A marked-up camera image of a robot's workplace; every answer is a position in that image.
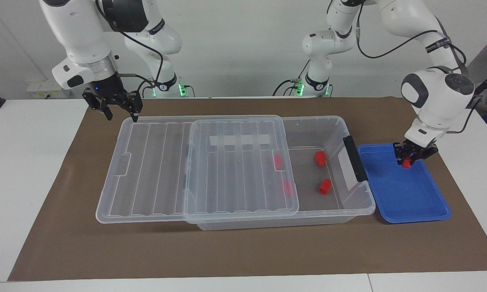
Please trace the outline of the clear ribbed box lid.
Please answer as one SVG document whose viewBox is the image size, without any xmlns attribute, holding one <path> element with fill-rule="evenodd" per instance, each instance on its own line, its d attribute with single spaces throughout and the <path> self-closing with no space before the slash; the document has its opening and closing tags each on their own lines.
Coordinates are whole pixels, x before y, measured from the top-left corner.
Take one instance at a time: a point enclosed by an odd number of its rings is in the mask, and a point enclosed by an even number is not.
<svg viewBox="0 0 487 292">
<path fill-rule="evenodd" d="M 283 171 L 275 170 L 274 155 L 282 155 Z M 162 116 L 122 122 L 96 219 L 205 224 L 280 219 L 298 211 L 281 117 Z"/>
</svg>

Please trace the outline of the blue plastic tray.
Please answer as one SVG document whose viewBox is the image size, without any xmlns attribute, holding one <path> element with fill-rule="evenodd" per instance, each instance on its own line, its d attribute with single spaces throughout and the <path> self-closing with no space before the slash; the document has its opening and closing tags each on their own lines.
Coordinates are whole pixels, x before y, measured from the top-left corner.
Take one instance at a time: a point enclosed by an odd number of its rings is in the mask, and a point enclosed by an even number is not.
<svg viewBox="0 0 487 292">
<path fill-rule="evenodd" d="M 443 221 L 451 210 L 425 163 L 398 165 L 392 144 L 358 146 L 368 183 L 381 216 L 388 223 Z"/>
</svg>

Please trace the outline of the black box latch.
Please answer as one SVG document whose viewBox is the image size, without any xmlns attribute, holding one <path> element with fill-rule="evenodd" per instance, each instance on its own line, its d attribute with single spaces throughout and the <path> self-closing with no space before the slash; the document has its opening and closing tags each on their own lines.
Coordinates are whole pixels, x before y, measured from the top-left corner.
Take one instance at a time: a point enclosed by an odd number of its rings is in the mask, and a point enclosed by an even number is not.
<svg viewBox="0 0 487 292">
<path fill-rule="evenodd" d="M 351 163 L 353 173 L 355 174 L 356 180 L 360 182 L 368 181 L 368 177 L 363 166 L 362 160 L 360 158 L 357 146 L 352 135 L 348 135 L 343 139 L 349 161 Z"/>
</svg>

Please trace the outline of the clear plastic storage box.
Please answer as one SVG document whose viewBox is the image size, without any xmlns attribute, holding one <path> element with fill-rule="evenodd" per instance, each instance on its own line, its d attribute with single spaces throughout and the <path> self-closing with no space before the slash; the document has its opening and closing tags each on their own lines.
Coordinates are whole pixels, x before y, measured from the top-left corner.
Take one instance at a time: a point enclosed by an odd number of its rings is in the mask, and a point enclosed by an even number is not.
<svg viewBox="0 0 487 292">
<path fill-rule="evenodd" d="M 288 154 L 299 198 L 299 211 L 280 219 L 195 224 L 202 230 L 291 227 L 296 225 L 339 224 L 373 214 L 375 201 L 367 181 L 355 178 L 343 138 L 350 135 L 339 116 L 282 118 Z M 314 161 L 316 151 L 324 151 L 327 164 Z M 321 182 L 329 178 L 332 188 L 321 195 Z"/>
</svg>

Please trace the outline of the brown table mat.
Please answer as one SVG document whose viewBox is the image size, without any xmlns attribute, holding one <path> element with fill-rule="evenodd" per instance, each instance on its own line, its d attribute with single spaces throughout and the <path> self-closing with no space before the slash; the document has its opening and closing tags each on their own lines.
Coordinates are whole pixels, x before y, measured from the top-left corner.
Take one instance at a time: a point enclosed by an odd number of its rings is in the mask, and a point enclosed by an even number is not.
<svg viewBox="0 0 487 292">
<path fill-rule="evenodd" d="M 88 109 L 9 275 L 10 281 L 487 271 L 487 235 L 443 162 L 425 161 L 449 220 L 201 231 L 185 222 L 95 218 L 121 123 Z"/>
</svg>

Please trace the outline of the white wall socket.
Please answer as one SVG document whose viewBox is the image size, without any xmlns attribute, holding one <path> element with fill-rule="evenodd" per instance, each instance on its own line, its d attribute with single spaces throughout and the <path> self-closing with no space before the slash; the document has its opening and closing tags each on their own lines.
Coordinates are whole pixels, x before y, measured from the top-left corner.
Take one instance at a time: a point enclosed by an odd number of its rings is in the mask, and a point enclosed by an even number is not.
<svg viewBox="0 0 487 292">
<path fill-rule="evenodd" d="M 27 93 L 34 99 L 67 99 L 70 91 L 64 90 L 54 80 L 32 81 L 28 83 Z"/>
</svg>

